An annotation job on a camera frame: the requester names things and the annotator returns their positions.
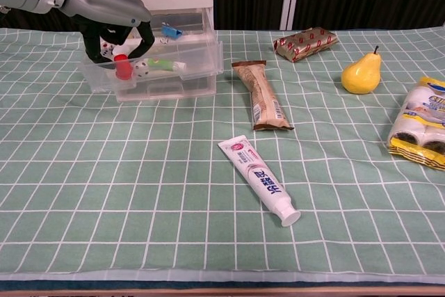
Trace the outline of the red capped small bottle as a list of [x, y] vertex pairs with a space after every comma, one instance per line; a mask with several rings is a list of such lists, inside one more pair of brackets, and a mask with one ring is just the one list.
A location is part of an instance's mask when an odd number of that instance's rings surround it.
[[115, 75], [123, 81], [131, 80], [133, 68], [126, 54], [118, 54], [114, 56]]

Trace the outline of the clear plastic drawer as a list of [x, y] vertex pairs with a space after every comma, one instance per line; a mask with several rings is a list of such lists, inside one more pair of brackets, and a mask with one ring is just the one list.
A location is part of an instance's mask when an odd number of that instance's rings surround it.
[[[161, 33], [165, 22], [183, 31], [176, 40]], [[185, 10], [158, 10], [152, 13], [150, 23], [154, 44], [140, 58], [128, 55], [140, 43], [141, 37], [133, 30], [125, 43], [116, 45], [113, 58], [108, 63], [94, 64], [85, 58], [79, 70], [94, 93], [112, 92], [118, 100], [167, 99], [212, 95], [216, 91], [216, 75], [223, 71], [223, 46], [213, 29], [213, 13], [210, 8]], [[126, 54], [132, 68], [134, 63], [146, 58], [160, 58], [186, 64], [185, 72], [153, 70], [146, 78], [138, 78], [132, 72], [128, 81], [115, 75], [114, 56]]]

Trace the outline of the blue binder clip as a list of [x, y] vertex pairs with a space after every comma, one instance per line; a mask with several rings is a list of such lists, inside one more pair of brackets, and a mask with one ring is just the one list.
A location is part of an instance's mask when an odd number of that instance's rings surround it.
[[162, 23], [161, 33], [163, 34], [163, 36], [171, 38], [173, 40], [176, 40], [183, 35], [183, 31], [181, 29], [177, 29], [165, 22]]

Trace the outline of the green white small tube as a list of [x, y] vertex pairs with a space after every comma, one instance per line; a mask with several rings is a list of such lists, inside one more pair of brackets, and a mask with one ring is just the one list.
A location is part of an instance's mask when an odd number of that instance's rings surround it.
[[164, 71], [171, 71], [171, 72], [185, 72], [186, 71], [186, 64], [182, 63], [182, 62], [171, 61], [171, 60], [160, 59], [160, 58], [146, 58], [145, 62], [147, 63], [148, 67], [153, 70], [164, 70]]

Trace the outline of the green checkered tablecloth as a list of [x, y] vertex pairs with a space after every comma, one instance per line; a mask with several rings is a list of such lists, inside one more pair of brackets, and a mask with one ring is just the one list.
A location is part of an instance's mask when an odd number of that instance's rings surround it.
[[[214, 96], [94, 94], [76, 33], [0, 30], [0, 280], [445, 283], [445, 172], [388, 153], [408, 90], [445, 79], [445, 28], [340, 31], [299, 62], [221, 31]], [[341, 74], [376, 46], [380, 82]], [[266, 61], [293, 130], [253, 129], [232, 63]], [[301, 216], [283, 227], [218, 147], [246, 136]]]

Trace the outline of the brown snack bar wrapper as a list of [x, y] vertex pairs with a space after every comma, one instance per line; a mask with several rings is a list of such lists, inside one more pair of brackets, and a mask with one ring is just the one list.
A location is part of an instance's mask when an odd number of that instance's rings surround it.
[[266, 78], [266, 61], [239, 61], [232, 67], [251, 94], [253, 129], [293, 130]]

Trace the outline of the gold red snack package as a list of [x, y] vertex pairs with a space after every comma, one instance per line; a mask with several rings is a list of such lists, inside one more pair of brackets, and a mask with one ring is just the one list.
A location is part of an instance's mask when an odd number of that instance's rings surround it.
[[295, 63], [338, 43], [338, 37], [321, 27], [306, 29], [273, 42], [276, 54]]

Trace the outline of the white pink toothpaste tube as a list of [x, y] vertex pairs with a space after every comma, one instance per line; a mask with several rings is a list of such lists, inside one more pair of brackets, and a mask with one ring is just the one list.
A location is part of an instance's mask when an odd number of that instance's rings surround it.
[[283, 227], [294, 224], [300, 218], [301, 213], [293, 207], [291, 197], [246, 136], [219, 142], [218, 147], [266, 208], [280, 219]]

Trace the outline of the yellow lemon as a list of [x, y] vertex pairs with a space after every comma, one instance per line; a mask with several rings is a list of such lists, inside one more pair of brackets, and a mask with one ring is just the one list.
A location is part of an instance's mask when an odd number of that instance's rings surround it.
[[341, 84], [349, 92], [364, 95], [375, 90], [380, 82], [382, 58], [377, 45], [372, 53], [346, 67], [341, 74]]

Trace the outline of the yellow pack of white rolls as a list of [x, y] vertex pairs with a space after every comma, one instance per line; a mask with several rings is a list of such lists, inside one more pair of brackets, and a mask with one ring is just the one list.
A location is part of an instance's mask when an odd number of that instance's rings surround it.
[[390, 153], [445, 170], [445, 81], [422, 77], [389, 132]]

